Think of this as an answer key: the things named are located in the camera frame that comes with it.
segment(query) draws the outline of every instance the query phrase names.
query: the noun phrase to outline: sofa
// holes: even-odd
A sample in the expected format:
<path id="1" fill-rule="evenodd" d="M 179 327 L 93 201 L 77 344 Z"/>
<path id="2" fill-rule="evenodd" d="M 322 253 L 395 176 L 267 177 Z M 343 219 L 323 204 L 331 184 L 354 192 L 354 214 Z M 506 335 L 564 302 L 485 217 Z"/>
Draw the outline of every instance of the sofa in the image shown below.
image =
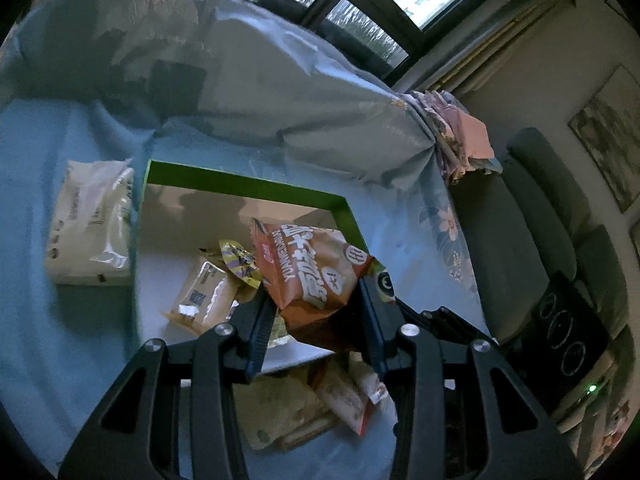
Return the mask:
<path id="1" fill-rule="evenodd" d="M 610 336 L 593 369 L 552 413 L 587 470 L 628 399 L 634 343 L 625 276 L 606 229 L 540 131 L 518 132 L 499 158 L 501 175 L 467 174 L 450 188 L 492 335 L 508 347 L 559 271 Z M 585 395 L 590 384 L 598 391 Z"/>

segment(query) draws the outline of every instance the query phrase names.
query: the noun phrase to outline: silver screw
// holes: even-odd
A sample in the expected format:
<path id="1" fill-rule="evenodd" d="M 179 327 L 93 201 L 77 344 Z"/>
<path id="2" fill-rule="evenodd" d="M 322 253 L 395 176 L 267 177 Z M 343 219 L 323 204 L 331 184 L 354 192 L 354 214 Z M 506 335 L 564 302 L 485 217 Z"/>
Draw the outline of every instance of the silver screw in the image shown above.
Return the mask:
<path id="1" fill-rule="evenodd" d="M 150 339 L 145 343 L 145 350 L 147 352 L 157 352 L 162 348 L 162 339 Z"/>
<path id="2" fill-rule="evenodd" d="M 218 335 L 231 335 L 234 332 L 234 326 L 231 323 L 220 323 L 214 327 Z"/>
<path id="3" fill-rule="evenodd" d="M 415 337 L 420 333 L 420 329 L 411 323 L 406 323 L 400 327 L 400 332 L 407 337 Z"/>
<path id="4" fill-rule="evenodd" d="M 476 352 L 485 353 L 491 349 L 491 345 L 488 341 L 484 339 L 476 339 L 471 343 L 471 346 L 474 348 Z"/>

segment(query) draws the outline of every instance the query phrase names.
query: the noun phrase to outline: white wall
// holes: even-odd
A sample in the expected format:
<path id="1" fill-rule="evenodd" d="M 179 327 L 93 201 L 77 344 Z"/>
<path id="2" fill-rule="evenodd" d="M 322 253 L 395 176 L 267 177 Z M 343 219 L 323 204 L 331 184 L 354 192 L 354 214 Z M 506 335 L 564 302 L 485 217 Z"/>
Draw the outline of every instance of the white wall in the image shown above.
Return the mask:
<path id="1" fill-rule="evenodd" d="M 628 230 L 640 218 L 640 200 L 620 213 L 596 165 L 567 124 L 619 64 L 640 80 L 640 38 L 604 0 L 576 0 L 576 4 L 554 18 L 463 101 L 487 124 L 497 152 L 504 150 L 519 129 L 535 126 L 574 174 L 622 263 L 637 356 L 640 268 Z"/>

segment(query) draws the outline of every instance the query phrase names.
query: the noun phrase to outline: orange snack package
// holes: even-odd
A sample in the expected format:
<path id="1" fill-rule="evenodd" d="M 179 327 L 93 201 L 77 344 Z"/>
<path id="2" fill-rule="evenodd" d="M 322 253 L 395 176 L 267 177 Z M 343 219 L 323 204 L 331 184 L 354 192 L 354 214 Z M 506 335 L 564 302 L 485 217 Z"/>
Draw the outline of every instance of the orange snack package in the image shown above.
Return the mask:
<path id="1" fill-rule="evenodd" d="M 264 285 L 287 331 L 301 342 L 344 349 L 332 341 L 328 320 L 347 304 L 373 257 L 331 229 L 254 218 L 251 236 Z"/>

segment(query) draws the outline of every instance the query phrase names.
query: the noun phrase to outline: cardboard box on windowsill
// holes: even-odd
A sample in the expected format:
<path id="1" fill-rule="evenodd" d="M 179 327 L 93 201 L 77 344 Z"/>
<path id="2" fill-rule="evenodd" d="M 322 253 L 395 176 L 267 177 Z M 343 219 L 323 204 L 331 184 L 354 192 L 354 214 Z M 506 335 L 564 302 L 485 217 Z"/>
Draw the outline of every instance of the cardboard box on windowsill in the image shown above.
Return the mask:
<path id="1" fill-rule="evenodd" d="M 347 201 L 321 191 L 269 180 L 150 161 L 140 210 L 135 262 L 135 313 L 140 343 L 153 337 L 174 344 L 195 336 L 170 323 L 168 312 L 199 249 L 216 248 L 222 238 L 253 248 L 251 218 L 340 229 L 366 250 Z M 267 350 L 262 371 L 273 372 L 330 354 L 289 342 Z"/>

